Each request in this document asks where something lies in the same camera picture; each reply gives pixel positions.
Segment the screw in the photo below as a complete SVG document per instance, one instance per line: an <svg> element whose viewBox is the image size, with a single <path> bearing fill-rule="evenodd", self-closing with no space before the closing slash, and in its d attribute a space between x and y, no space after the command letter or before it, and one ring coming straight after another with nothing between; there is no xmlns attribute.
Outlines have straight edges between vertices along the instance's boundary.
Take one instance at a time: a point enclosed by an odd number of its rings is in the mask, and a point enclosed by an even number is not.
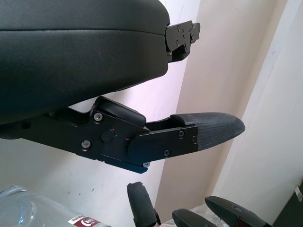
<svg viewBox="0 0 303 227"><path fill-rule="evenodd" d="M102 116L102 114L100 114L100 113L96 113L96 114L94 115L94 119L95 119L95 121L97 121L97 122L101 121L102 118L103 118L103 116Z"/></svg>
<svg viewBox="0 0 303 227"><path fill-rule="evenodd" d="M83 148L89 148L90 147L90 142L88 140L85 140L81 143L81 146Z"/></svg>
<svg viewBox="0 0 303 227"><path fill-rule="evenodd" d="M196 143L197 143L197 136L193 136L193 137L191 138L191 142L192 142L193 144L196 144Z"/></svg>
<svg viewBox="0 0 303 227"><path fill-rule="evenodd" d="M178 132L178 136L179 136L180 138L184 137L184 132L183 132L183 131Z"/></svg>
<svg viewBox="0 0 303 227"><path fill-rule="evenodd" d="M145 162L145 163L143 163L143 167L144 167L144 168L148 168L150 165L151 165L150 162Z"/></svg>
<svg viewBox="0 0 303 227"><path fill-rule="evenodd" d="M168 157L170 155L170 151L166 150L163 154L164 154L165 157Z"/></svg>

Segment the red label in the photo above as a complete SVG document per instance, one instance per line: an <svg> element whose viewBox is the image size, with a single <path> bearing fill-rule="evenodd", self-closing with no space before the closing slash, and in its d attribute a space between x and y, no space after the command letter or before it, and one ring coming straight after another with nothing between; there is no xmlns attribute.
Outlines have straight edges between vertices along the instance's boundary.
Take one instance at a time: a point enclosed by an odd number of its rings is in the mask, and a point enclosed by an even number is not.
<svg viewBox="0 0 303 227"><path fill-rule="evenodd" d="M84 215L76 216L68 222L77 227L93 227L94 225L100 223L99 221Z"/></svg>

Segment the black metal bracket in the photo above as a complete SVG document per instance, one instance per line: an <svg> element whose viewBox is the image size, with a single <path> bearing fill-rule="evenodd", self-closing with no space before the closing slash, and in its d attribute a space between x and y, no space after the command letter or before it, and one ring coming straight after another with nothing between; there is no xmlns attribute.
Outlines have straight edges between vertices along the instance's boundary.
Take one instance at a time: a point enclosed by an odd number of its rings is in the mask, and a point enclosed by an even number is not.
<svg viewBox="0 0 303 227"><path fill-rule="evenodd" d="M23 138L137 173L149 162L198 151L196 126L171 118L146 123L143 115L99 97L88 113L64 108L4 125L0 137Z"/></svg>
<svg viewBox="0 0 303 227"><path fill-rule="evenodd" d="M169 62L181 61L190 54L190 46L199 39L200 24L192 21L166 29L166 51Z"/></svg>

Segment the white wall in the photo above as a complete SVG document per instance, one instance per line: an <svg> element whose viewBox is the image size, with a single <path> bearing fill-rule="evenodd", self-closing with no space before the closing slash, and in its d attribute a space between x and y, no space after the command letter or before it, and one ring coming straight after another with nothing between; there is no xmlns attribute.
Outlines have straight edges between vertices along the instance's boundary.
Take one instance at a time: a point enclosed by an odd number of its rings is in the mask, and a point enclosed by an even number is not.
<svg viewBox="0 0 303 227"><path fill-rule="evenodd" d="M249 85L255 82L251 80L255 60L270 44L262 46L277 2L201 1L200 40L187 61L177 113L238 114L243 94L248 92L249 97L253 88ZM165 161L156 201L162 220L170 219L175 209L204 202L225 145Z"/></svg>
<svg viewBox="0 0 303 227"><path fill-rule="evenodd" d="M292 8L283 23L296 16L259 102L248 104L244 117L249 119L253 112L251 123L234 141L237 146L232 145L214 191L269 223L303 178L303 4L296 13L299 3L287 3ZM258 88L260 84L251 99L261 92Z"/></svg>

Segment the black textured armrest pad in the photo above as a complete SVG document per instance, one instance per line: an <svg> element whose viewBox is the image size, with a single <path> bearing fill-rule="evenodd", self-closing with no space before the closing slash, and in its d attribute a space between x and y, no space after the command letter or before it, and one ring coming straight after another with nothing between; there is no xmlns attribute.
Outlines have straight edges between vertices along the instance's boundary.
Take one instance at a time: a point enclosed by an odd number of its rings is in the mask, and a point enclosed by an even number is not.
<svg viewBox="0 0 303 227"><path fill-rule="evenodd" d="M153 227L157 223L156 211L151 199L141 182L127 186L129 204L134 215L136 227Z"/></svg>
<svg viewBox="0 0 303 227"><path fill-rule="evenodd" d="M199 128L198 150L224 143L245 131L245 125L239 118L226 113L189 113L170 117L185 126L195 125Z"/></svg>
<svg viewBox="0 0 303 227"><path fill-rule="evenodd" d="M186 209L175 210L172 217L177 227L216 227L204 217Z"/></svg>

